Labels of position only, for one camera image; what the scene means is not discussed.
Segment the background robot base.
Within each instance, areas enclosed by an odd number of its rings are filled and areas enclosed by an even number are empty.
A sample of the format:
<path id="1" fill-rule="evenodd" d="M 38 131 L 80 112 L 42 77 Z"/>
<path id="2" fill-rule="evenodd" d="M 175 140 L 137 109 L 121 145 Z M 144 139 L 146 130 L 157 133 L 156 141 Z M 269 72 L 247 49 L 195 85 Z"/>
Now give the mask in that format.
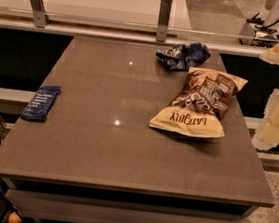
<path id="1" fill-rule="evenodd" d="M 241 45 L 272 48 L 279 42 L 279 0 L 266 0 L 264 6 L 269 12 L 265 18 L 256 13 L 245 20 L 238 37 Z"/>

